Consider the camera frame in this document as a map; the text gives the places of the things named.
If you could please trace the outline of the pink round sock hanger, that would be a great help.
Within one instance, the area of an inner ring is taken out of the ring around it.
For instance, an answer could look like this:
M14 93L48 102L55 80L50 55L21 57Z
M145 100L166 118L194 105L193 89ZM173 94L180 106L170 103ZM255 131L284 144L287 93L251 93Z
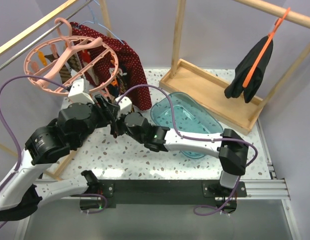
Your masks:
M106 95L109 94L107 90L107 86L111 84L113 79L116 77L116 74L119 70L119 60L117 57L117 54L115 51L108 46L106 43L103 42L103 39L88 37L88 36L77 36L72 35L72 26L71 24L64 18L58 17L54 20L55 24L62 23L67 26L68 29L68 35L63 35L60 28L57 27L56 31L58 33L57 38L53 38L51 40L47 40L38 46L36 46L34 49L32 49L28 55L26 56L23 64L24 72L27 74L28 80L33 84L34 86L55 94L55 95L61 95L66 96L66 89L73 85L73 82L79 78L83 77L85 75L85 72L87 72L89 69L91 69L98 61L105 58L107 55L111 56L111 59L113 60L114 65L114 72L110 74L110 77L102 82L99 86L90 89L89 93L95 93L104 91ZM60 55L58 59L55 59L53 62L48 64L47 66L39 69L37 72L34 73L34 75L30 75L31 71L29 70L29 66L31 64L31 58L35 53L40 51L42 48L47 47L51 44L61 42L63 41L66 45L66 48L64 52ZM54 84L53 79L56 77L57 74L59 74L62 67L67 63L70 57L74 56L78 52L82 52L84 50L90 50L95 49L98 47L103 47L104 51L100 53L97 57L95 57L91 62L89 62L86 66L84 66L79 72L77 72L76 75L69 78L65 83L62 85L59 85L57 89L51 90L49 89L49 84Z

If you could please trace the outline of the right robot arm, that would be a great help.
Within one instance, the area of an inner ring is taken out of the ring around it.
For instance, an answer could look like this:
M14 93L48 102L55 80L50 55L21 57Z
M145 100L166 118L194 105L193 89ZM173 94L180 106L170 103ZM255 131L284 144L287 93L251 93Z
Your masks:
M126 134L153 152L196 152L219 159L222 171L217 189L225 197L236 190L246 173L249 144L228 128L213 134L176 131L152 125L139 112L132 112L111 123L111 134Z

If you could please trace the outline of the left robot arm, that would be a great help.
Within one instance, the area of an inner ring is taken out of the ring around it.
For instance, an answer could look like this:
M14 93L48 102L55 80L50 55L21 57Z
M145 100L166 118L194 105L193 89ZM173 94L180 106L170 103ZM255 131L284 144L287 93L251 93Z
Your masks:
M69 180L36 184L59 159L82 147L95 129L115 122L120 107L96 95L92 103L72 103L26 141L16 169L0 182L0 222L18 221L39 207L68 196L98 197L102 192L91 170Z

